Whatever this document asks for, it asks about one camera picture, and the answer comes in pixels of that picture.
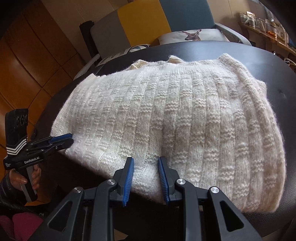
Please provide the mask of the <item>person's left hand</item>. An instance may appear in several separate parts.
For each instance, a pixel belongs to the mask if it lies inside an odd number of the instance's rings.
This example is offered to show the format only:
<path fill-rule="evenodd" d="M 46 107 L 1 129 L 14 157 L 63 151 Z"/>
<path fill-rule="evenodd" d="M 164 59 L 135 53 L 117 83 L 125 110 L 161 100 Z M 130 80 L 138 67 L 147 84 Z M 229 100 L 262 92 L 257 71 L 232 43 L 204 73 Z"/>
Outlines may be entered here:
<path fill-rule="evenodd" d="M 17 190 L 22 190 L 21 185 L 27 183 L 27 179 L 22 176 L 21 174 L 17 173 L 14 169 L 10 170 L 9 172 L 9 178 L 12 186 Z M 39 189 L 39 182 L 41 178 L 41 168 L 38 164 L 33 166 L 33 172 L 32 172 L 32 182 L 33 182 L 33 189 L 38 190 Z"/>

